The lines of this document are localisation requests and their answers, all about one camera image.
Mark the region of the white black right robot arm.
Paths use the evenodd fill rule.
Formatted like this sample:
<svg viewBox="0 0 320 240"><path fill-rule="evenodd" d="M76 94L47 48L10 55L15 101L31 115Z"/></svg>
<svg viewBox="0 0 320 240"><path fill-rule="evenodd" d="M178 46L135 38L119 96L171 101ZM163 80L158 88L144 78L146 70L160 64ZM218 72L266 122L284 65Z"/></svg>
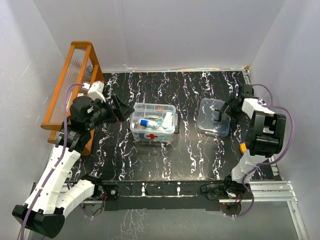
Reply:
<svg viewBox="0 0 320 240"><path fill-rule="evenodd" d="M238 96L232 96L218 111L218 120L244 113L250 118L245 147L239 163L224 178L215 191L230 199L243 195L249 189L254 172L267 159L281 152L284 143L287 118L275 113L266 105L259 104L254 88L250 84L240 87Z"/></svg>

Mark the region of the clear box lid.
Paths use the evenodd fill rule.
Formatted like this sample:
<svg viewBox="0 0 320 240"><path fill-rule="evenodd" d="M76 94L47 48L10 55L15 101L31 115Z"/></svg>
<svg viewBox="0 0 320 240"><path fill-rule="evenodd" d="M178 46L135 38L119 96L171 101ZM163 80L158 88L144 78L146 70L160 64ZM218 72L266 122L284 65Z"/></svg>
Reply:
<svg viewBox="0 0 320 240"><path fill-rule="evenodd" d="M226 137L229 134L231 118L228 114L220 114L225 103L223 100L203 98L200 102L196 122L197 130L210 137Z"/></svg>

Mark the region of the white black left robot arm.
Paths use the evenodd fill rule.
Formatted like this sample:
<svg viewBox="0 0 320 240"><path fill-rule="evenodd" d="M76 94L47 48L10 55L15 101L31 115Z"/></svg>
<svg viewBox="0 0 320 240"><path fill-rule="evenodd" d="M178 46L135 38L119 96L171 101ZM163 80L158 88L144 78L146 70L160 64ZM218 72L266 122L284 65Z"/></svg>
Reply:
<svg viewBox="0 0 320 240"><path fill-rule="evenodd" d="M97 200L103 195L101 180L89 174L67 192L61 193L61 189L92 138L91 131L104 123L124 122L135 111L116 95L111 99L115 107L89 96L79 96L72 101L70 114L62 123L43 175L24 204L17 204L12 210L13 217L21 224L21 236L28 229L55 238L70 212L85 199Z"/></svg>

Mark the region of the white paper leaflet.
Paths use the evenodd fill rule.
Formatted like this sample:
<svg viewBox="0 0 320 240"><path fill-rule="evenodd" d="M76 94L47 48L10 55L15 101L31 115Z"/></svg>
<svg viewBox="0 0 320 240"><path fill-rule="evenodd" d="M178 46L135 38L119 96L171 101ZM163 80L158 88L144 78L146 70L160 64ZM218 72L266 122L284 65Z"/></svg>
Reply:
<svg viewBox="0 0 320 240"><path fill-rule="evenodd" d="M162 124L161 126L164 128L164 129L167 129L169 128L171 125L172 125L172 121L173 121L173 113L172 112L167 112L165 114L165 117L162 121Z"/></svg>

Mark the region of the clear medicine kit box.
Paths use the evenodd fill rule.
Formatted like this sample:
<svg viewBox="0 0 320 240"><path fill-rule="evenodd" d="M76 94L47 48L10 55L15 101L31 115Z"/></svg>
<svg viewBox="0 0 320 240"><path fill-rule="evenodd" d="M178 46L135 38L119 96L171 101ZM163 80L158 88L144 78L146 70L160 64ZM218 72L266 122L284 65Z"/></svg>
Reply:
<svg viewBox="0 0 320 240"><path fill-rule="evenodd" d="M170 144L180 132L177 108L171 104L139 103L133 106L129 128L136 142Z"/></svg>

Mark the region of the clear divided organizer tray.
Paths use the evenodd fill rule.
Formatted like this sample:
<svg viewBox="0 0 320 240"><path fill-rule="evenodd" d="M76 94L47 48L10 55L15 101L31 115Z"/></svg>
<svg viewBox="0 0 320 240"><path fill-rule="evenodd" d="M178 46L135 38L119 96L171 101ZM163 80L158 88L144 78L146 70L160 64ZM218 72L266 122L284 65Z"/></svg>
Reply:
<svg viewBox="0 0 320 240"><path fill-rule="evenodd" d="M178 125L177 109L171 104L155 104L155 103L135 103L134 113L130 116L129 127L132 132L152 132L152 133L166 133L173 134ZM172 125L168 128L162 127L163 119L167 112L173 113ZM152 120L158 123L156 129L144 127L140 125L140 119Z"/></svg>

